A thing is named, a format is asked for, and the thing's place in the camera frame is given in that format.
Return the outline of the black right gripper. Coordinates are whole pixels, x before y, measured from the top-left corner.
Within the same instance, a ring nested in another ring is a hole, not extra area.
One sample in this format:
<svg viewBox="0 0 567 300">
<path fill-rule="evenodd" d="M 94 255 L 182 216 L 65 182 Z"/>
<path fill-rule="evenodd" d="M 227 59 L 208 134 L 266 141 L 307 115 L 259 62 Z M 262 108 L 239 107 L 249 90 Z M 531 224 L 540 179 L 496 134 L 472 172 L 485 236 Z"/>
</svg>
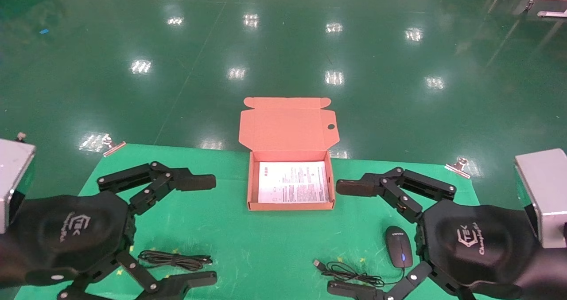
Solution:
<svg viewBox="0 0 567 300">
<path fill-rule="evenodd" d="M 409 223 L 419 223 L 423 259 L 388 285 L 381 276 L 358 273 L 343 262 L 326 264 L 327 291 L 354 300 L 404 300 L 427 278 L 459 300 L 470 300 L 476 284 L 514 284 L 529 258 L 541 249 L 524 212 L 453 202 L 456 186 L 401 167 L 339 179 L 340 195 L 381 197 Z M 426 211 L 407 193 L 436 203 Z"/>
</svg>

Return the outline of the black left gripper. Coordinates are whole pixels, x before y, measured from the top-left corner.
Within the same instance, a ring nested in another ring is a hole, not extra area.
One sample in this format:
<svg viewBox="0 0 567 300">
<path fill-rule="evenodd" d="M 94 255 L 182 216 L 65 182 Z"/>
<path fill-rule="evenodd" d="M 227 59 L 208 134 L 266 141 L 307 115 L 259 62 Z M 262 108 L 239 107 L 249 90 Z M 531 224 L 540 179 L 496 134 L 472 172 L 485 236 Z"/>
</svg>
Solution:
<svg viewBox="0 0 567 300">
<path fill-rule="evenodd" d="M 215 271 L 158 281 L 126 251 L 136 231 L 134 215 L 142 215 L 172 191 L 211 190 L 217 185 L 215 175 L 195 175 L 189 168 L 152 161 L 99 177 L 97 184 L 97 195 L 22 203 L 12 222 L 13 287 L 73 280 L 58 300 L 107 300 L 86 289 L 119 264 L 142 286 L 137 300 L 183 300 L 191 288 L 217 283 Z M 144 189 L 130 198 L 129 205 L 117 196 L 140 186 Z"/>
</svg>

